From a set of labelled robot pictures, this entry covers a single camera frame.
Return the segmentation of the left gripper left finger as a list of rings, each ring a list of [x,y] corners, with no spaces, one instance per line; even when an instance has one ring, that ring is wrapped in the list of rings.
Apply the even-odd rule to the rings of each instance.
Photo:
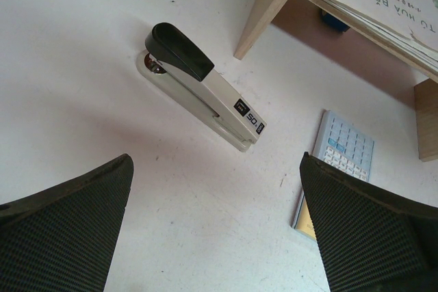
[[[133,180],[123,154],[1,205],[2,291],[103,291]]]

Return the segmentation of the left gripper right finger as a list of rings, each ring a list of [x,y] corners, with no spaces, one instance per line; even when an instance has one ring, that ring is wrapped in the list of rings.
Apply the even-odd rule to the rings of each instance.
[[[307,152],[300,179],[331,291],[437,290],[437,208]]]

